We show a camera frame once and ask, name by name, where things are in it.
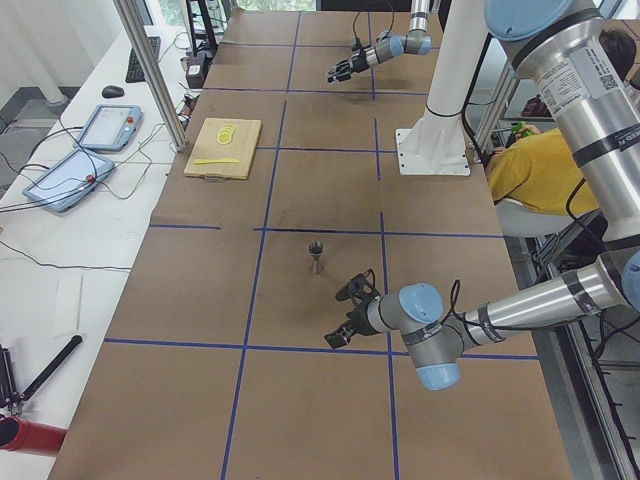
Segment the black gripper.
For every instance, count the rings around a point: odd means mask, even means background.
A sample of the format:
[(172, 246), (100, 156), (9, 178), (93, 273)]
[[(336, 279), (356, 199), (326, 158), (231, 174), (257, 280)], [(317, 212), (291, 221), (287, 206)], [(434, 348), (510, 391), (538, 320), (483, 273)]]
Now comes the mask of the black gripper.
[(340, 61), (328, 70), (327, 82), (345, 82), (352, 78), (351, 74), (360, 73), (370, 68), (371, 65), (366, 52), (353, 53), (349, 60)]
[(354, 309), (346, 314), (347, 322), (340, 325), (336, 330), (324, 336), (331, 348), (342, 348), (351, 342), (355, 334), (362, 336), (372, 336), (373, 327), (368, 319), (367, 302), (361, 302)]

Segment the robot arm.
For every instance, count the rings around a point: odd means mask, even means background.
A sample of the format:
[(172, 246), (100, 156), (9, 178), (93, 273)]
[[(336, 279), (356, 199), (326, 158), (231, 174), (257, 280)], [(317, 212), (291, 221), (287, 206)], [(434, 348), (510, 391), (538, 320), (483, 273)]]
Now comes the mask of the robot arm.
[(489, 1), (489, 32), (517, 76), (533, 80), (555, 127), (518, 136), (486, 168), (496, 204), (577, 218), (604, 214), (604, 252), (586, 267), (509, 298), (459, 313), (431, 285), (390, 294), (372, 271), (354, 276), (337, 299), (354, 307), (326, 337), (333, 348), (356, 335), (397, 331), (422, 384), (441, 390), (460, 377), (466, 350), (500, 343), (608, 308), (639, 305), (639, 86), (636, 49), (604, 25), (589, 1)]
[(352, 22), (352, 54), (328, 70), (326, 81), (329, 84), (350, 80), (353, 74), (369, 70), (404, 54), (422, 56), (430, 51), (432, 39), (427, 30), (429, 15), (433, 11), (431, 1), (413, 0), (411, 2), (409, 29), (402, 35), (392, 31), (395, 9), (392, 3), (387, 1), (392, 15), (389, 28), (383, 30), (375, 42), (364, 46), (357, 34), (356, 22), (365, 9), (374, 4), (376, 1), (370, 1), (355, 15)]

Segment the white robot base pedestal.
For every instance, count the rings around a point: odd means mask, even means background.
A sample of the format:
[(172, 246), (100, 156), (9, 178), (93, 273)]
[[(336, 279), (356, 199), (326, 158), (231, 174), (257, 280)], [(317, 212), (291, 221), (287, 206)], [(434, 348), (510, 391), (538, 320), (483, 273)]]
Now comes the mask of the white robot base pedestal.
[(425, 112), (412, 128), (396, 131), (403, 176), (470, 174), (462, 118), (488, 35), (484, 6), (482, 0), (451, 3)]

